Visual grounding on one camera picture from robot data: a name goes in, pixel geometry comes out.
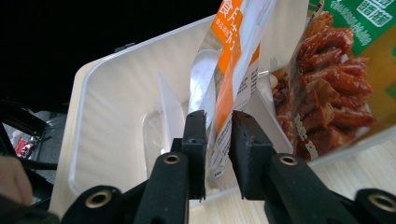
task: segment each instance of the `packaged sausages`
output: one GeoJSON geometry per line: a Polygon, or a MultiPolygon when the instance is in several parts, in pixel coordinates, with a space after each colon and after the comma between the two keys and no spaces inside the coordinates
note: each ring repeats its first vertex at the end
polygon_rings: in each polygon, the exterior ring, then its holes
{"type": "Polygon", "coordinates": [[[396,3],[311,0],[287,66],[273,73],[276,119],[312,161],[396,124],[396,3]]]}

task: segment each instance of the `red object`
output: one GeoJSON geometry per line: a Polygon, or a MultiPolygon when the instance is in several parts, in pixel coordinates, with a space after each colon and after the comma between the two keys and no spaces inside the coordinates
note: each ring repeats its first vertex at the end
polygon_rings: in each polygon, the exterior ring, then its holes
{"type": "Polygon", "coordinates": [[[18,144],[15,147],[15,152],[18,157],[28,158],[34,149],[35,143],[32,141],[25,141],[20,137],[18,144]]]}

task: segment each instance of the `person's hand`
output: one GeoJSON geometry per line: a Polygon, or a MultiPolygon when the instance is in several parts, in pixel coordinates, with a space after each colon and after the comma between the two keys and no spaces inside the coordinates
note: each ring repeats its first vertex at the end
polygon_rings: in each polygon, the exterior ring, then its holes
{"type": "Polygon", "coordinates": [[[16,158],[0,156],[0,194],[17,203],[32,204],[32,185],[16,158]]]}

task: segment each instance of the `screw hole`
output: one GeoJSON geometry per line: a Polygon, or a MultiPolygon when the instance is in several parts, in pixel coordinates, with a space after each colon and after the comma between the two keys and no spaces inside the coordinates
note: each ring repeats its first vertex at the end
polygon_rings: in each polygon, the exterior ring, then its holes
{"type": "Polygon", "coordinates": [[[89,208],[98,208],[106,205],[111,200],[111,192],[107,189],[95,192],[85,201],[85,205],[89,208]]]}
{"type": "Polygon", "coordinates": [[[297,165],[297,160],[291,156],[282,156],[279,160],[286,165],[297,165]]]}
{"type": "Polygon", "coordinates": [[[177,155],[169,155],[163,161],[167,164],[176,164],[180,161],[180,158],[177,155]]]}
{"type": "Polygon", "coordinates": [[[396,202],[387,196],[372,194],[369,196],[369,201],[382,210],[393,213],[396,212],[396,202]]]}

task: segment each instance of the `black background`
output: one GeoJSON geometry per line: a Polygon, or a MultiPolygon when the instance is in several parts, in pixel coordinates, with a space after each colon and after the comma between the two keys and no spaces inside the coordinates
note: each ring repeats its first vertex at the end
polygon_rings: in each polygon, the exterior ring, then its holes
{"type": "Polygon", "coordinates": [[[114,49],[216,14],[221,0],[1,0],[0,99],[70,100],[77,70],[114,49]]]}

